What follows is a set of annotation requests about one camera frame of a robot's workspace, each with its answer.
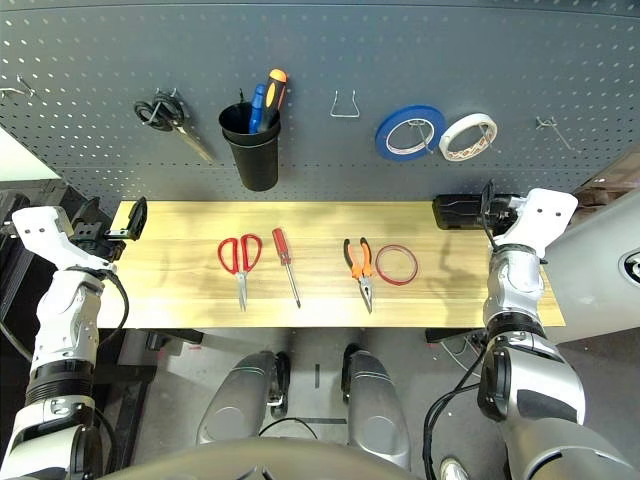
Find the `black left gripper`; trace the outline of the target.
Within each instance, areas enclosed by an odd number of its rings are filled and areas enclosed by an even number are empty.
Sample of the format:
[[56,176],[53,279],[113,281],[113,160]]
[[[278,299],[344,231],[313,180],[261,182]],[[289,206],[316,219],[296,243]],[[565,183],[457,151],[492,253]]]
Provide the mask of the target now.
[[147,221],[147,200],[140,197],[129,213],[127,228],[109,230],[99,216],[100,198],[85,201],[73,217],[72,244],[84,252],[107,261],[118,261],[126,248],[126,240],[138,240]]

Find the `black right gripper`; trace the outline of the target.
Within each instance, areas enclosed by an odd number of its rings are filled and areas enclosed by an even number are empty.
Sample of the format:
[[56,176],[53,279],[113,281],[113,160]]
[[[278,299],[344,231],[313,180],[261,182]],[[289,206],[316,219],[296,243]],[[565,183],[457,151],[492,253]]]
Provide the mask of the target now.
[[489,180],[481,192],[481,224],[493,234],[504,234],[516,222],[520,207],[526,198],[517,195],[498,194],[494,197],[494,182]]

